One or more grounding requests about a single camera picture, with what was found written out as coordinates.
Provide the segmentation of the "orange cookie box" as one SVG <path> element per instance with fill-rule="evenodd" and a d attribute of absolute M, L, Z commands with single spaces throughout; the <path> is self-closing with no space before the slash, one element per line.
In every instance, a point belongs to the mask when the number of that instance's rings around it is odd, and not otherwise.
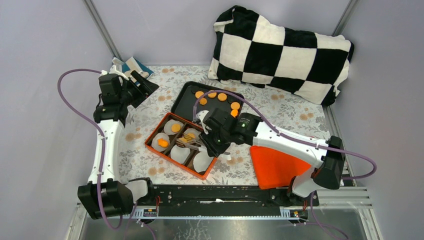
<path fill-rule="evenodd" d="M 145 141 L 149 151 L 180 170 L 205 181 L 217 159 L 200 141 L 202 127 L 167 113 Z"/>

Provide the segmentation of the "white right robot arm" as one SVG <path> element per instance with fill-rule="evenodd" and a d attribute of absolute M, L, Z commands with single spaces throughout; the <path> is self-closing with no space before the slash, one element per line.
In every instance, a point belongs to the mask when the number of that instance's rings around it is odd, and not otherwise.
<path fill-rule="evenodd" d="M 295 176 L 288 185 L 286 198 L 293 206 L 301 205 L 318 189 L 340 188 L 345 160 L 338 137 L 307 137 L 276 127 L 251 113 L 235 117 L 218 108 L 202 110 L 195 114 L 195 119 L 203 128 L 199 138 L 210 157 L 223 155 L 234 143 L 266 147 L 309 164 L 311 168 Z"/>

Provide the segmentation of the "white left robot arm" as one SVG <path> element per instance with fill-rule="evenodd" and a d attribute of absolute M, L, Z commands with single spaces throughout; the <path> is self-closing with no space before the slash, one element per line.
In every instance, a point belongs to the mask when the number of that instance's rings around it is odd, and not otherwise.
<path fill-rule="evenodd" d="M 149 177 L 123 183 L 119 175 L 120 139 L 126 126 L 128 107 L 137 108 L 158 85 L 133 70 L 129 76 L 113 70 L 101 73 L 99 103 L 93 113 L 97 142 L 93 167 L 87 184 L 77 196 L 94 219 L 130 214 L 134 204 L 152 204 L 155 192 Z"/>

